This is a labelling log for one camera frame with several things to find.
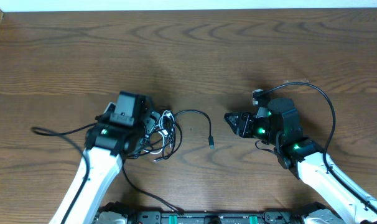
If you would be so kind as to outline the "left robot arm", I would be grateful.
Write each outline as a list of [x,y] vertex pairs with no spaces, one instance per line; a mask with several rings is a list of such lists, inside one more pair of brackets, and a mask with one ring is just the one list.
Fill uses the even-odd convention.
[[119,92],[86,132],[77,173],[51,223],[91,223],[124,160],[141,151],[159,118],[150,96]]

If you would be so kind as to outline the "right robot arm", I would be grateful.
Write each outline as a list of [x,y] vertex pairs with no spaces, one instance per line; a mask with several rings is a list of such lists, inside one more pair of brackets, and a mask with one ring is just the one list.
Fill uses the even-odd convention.
[[280,165],[321,195],[345,223],[377,223],[377,199],[339,169],[319,144],[304,136],[291,99],[261,103],[257,113],[226,113],[224,120],[237,136],[272,144]]

